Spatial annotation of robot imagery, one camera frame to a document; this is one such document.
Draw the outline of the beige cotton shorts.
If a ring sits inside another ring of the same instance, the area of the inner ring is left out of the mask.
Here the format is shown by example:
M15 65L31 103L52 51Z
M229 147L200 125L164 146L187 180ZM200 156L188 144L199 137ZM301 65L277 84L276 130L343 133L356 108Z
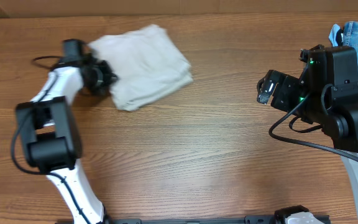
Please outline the beige cotton shorts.
M138 110L193 81L190 62L158 25L104 35L88 46L118 76L109 91L119 110Z

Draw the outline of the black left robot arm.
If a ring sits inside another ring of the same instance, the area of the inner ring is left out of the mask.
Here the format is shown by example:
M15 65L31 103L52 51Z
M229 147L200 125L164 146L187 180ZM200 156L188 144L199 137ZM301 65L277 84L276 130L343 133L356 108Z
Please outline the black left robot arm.
M71 104L85 92L104 97L117 81L107 61L96 58L79 39L62 42L63 54L47 67L48 80L30 101L15 108L17 128L10 153L14 165L45 176L69 208L71 223L112 223L83 168L83 146Z

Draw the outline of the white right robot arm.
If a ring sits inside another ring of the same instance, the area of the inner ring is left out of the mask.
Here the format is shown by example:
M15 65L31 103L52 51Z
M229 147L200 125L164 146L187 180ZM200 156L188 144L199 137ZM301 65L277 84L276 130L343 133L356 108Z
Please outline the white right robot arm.
M333 146L285 138L273 133L282 123L278 120L268 133L274 139L313 147L337 154L351 181L358 217L358 64L357 52L349 46L303 49L300 60L305 67L300 77L269 70L257 84L257 102L270 103L284 111L283 119L293 116L311 124L329 136Z

